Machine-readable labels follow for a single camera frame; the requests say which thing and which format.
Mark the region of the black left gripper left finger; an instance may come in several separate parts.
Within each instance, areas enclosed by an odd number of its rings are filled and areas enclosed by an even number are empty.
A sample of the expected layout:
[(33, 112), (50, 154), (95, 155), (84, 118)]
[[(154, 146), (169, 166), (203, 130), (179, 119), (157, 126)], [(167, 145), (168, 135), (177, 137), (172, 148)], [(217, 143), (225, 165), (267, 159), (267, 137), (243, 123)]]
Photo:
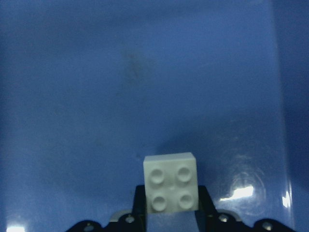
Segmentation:
[(134, 223), (138, 225), (138, 232), (147, 231), (147, 201), (145, 186), (138, 185), (135, 188), (131, 215), (134, 218)]

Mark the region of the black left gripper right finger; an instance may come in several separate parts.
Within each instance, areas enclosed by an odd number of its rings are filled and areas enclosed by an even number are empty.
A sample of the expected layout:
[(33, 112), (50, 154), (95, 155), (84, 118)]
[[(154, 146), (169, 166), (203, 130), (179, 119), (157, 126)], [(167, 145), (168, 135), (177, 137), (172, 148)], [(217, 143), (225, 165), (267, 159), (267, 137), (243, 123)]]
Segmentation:
[(195, 215), (214, 217), (217, 215), (217, 209), (211, 199), (211, 196), (205, 186), (198, 186), (198, 208)]

